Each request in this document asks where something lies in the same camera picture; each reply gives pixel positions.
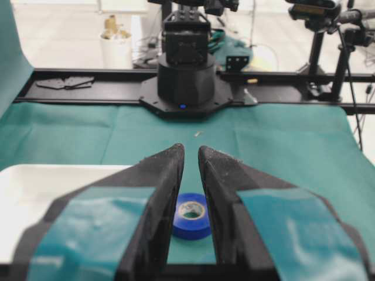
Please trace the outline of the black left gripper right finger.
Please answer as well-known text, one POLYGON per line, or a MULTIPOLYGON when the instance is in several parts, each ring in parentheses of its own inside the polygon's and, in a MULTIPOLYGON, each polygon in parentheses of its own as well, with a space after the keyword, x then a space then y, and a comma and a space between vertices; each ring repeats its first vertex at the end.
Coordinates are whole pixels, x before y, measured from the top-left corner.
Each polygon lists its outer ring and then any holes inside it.
POLYGON ((238 280, 373 280, 359 231, 314 191, 208 146, 198 152, 216 261, 238 280))

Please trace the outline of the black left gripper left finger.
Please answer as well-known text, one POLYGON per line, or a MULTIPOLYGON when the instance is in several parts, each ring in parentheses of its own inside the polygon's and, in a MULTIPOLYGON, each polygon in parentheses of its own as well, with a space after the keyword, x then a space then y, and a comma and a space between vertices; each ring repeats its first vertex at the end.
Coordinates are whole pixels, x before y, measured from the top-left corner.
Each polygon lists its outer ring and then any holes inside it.
POLYGON ((134 280, 163 267, 184 157, 177 143, 54 199, 24 231, 13 280, 134 280))

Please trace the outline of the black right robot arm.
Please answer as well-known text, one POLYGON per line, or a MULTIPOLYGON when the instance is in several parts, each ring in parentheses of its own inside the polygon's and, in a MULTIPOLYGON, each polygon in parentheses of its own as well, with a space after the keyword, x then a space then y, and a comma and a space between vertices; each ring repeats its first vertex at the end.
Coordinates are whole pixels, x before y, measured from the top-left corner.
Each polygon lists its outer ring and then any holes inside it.
MULTIPOLYGON (((231 104, 230 86, 216 75, 208 52, 212 15, 237 1, 180 1, 163 22, 158 75, 145 102, 158 111, 197 117, 231 104)), ((188 280, 371 280, 374 272, 359 232, 324 197, 202 146, 198 152, 214 265, 169 265, 188 280)))

